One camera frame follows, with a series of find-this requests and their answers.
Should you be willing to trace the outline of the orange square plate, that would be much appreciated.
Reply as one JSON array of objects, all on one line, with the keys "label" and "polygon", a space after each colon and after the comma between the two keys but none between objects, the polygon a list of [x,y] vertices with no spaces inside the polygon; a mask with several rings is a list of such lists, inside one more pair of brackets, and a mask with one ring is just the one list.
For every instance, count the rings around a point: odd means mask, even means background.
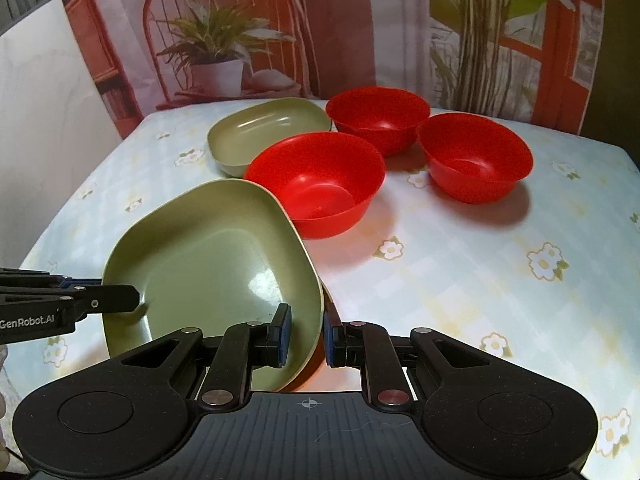
[{"label": "orange square plate", "polygon": [[[326,285],[323,282],[321,282],[321,285],[323,292],[324,310],[326,310],[328,307],[335,307],[329,289],[326,288]],[[326,357],[324,356],[323,321],[320,328],[320,335],[311,358],[309,359],[303,370],[299,374],[297,374],[292,382],[286,385],[282,391],[294,392],[302,390],[303,386],[306,385],[306,383],[309,382],[311,378],[313,378],[314,375],[318,373],[318,370],[320,370],[323,363],[326,362]]]}]

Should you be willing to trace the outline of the large green square plate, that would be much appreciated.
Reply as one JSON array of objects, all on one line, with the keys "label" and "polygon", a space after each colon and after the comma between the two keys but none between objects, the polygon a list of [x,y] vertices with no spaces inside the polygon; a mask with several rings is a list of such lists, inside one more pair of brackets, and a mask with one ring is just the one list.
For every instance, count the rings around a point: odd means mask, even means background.
[{"label": "large green square plate", "polygon": [[104,315],[111,356],[183,327],[220,336],[235,324],[268,323],[279,304],[292,308],[288,357],[284,367],[256,370],[253,388],[287,387],[317,347],[317,272],[277,199],[247,180],[202,184],[142,218],[117,242],[103,281],[141,295],[134,312]]}]

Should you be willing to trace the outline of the red bowl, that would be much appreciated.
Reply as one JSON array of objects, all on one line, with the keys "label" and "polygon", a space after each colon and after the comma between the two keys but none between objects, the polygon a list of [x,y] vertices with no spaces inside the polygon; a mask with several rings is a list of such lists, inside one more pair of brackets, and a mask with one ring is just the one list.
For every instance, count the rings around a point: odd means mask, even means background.
[{"label": "red bowl", "polygon": [[428,118],[418,128],[418,143],[435,184],[467,204],[502,200],[534,166],[532,151],[515,132],[469,113]]},{"label": "red bowl", "polygon": [[352,228],[381,188],[386,167],[369,142],[348,133],[308,132],[262,151],[244,178],[270,191],[298,234],[328,238]]},{"label": "red bowl", "polygon": [[431,107],[410,91],[371,86],[332,96],[326,114],[339,132],[359,136],[383,157],[392,157],[410,150],[416,129],[431,116]]}]

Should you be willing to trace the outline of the small green square plate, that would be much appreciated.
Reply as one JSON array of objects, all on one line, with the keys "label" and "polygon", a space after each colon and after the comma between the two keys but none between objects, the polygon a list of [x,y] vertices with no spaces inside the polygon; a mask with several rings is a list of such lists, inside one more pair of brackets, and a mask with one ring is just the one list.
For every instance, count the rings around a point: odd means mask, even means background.
[{"label": "small green square plate", "polygon": [[302,98],[275,99],[222,118],[209,129],[207,143],[220,171],[242,178],[248,165],[272,144],[301,133],[330,131],[324,109]]}]

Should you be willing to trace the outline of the floral tablecloth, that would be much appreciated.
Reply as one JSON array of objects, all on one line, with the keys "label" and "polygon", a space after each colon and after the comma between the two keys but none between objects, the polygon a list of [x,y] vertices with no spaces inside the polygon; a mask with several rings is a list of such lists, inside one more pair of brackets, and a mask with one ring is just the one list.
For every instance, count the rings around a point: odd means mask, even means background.
[{"label": "floral tablecloth", "polygon": [[[134,222],[219,178],[207,145],[242,102],[145,118],[23,260],[95,278]],[[307,250],[338,312],[395,335],[430,326],[581,392],[598,416],[590,479],[639,474],[639,171],[621,148],[516,122],[534,168],[504,200],[458,203],[420,150],[391,159],[346,233]]]}]

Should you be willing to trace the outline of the printed backdrop cloth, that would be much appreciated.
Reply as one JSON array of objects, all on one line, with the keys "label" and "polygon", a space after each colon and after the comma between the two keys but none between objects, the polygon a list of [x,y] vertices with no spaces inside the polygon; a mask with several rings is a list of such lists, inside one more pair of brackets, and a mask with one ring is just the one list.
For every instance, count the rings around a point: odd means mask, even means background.
[{"label": "printed backdrop cloth", "polygon": [[122,136],[195,103],[359,87],[576,133],[604,0],[62,0]]}]

